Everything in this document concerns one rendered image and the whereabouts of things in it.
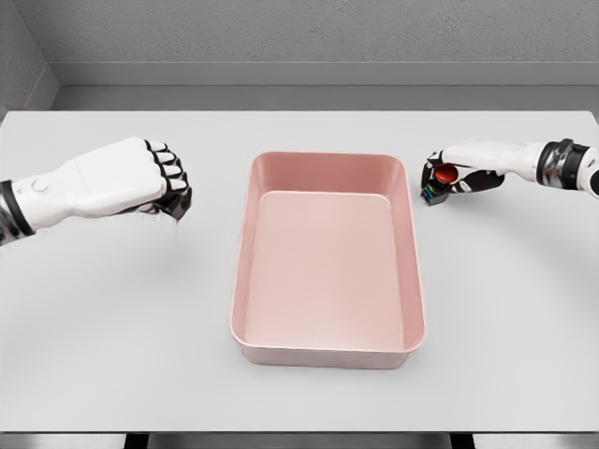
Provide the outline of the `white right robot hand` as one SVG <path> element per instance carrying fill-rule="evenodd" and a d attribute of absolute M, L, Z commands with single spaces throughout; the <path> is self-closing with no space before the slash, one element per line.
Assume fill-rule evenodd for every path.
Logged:
<path fill-rule="evenodd" d="M 435 168 L 442 164 L 469 167 L 474 172 L 456 181 L 445 181 L 445 194 L 476 193 L 501 186 L 506 173 L 515 173 L 525 181 L 535 179 L 541 148 L 537 144 L 515 145 L 489 140 L 465 140 L 434 152 L 422 169 L 421 187 L 425 188 Z"/>

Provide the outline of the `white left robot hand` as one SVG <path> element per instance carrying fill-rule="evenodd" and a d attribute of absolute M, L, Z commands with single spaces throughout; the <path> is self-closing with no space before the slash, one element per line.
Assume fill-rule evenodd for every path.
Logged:
<path fill-rule="evenodd" d="M 67 161 L 57 179 L 68 213 L 84 218 L 134 211 L 179 221 L 192 205 L 183 163 L 163 142 L 126 138 Z"/>

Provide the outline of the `red-button industrial switch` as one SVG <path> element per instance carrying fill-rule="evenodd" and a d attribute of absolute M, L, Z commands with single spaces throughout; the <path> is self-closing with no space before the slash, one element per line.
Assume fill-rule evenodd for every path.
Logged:
<path fill-rule="evenodd" d="M 428 206 L 445 202 L 451 190 L 451 184 L 459 178 L 458 169 L 451 164 L 423 167 L 421 178 L 421 197 Z"/>

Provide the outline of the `pink rectangular basket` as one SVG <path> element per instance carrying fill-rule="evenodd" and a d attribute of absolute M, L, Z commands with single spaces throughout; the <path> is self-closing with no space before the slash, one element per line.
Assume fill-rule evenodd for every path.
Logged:
<path fill-rule="evenodd" d="M 229 328 L 259 365 L 395 369 L 418 349 L 427 330 L 402 161 L 257 155 Z"/>

